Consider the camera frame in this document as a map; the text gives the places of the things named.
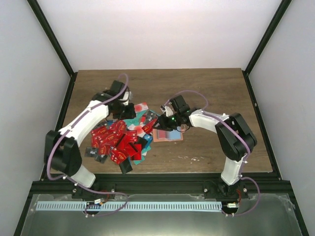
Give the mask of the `pink leather card holder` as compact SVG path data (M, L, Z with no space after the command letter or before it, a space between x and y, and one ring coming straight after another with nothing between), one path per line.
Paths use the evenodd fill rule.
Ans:
M175 142L183 139L183 130L180 126L172 131L153 130L153 142Z

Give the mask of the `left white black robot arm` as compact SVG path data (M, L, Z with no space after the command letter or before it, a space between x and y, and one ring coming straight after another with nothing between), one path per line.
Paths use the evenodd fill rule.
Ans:
M96 176L82 163L79 147L88 133L109 115L135 117L128 80L125 83L114 80L110 89L95 94L72 122L46 134L44 162L49 180L68 179L82 187L84 194L91 199L100 194Z

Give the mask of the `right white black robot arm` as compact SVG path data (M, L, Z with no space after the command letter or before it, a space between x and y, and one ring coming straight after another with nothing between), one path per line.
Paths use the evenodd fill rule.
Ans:
M230 198L237 191L242 171L257 139L240 113L214 114L201 108L191 108L181 95L170 99L171 107L161 106L162 114L156 119L153 129L173 131L185 125L202 128L218 136L225 155L221 182L217 184L220 195Z

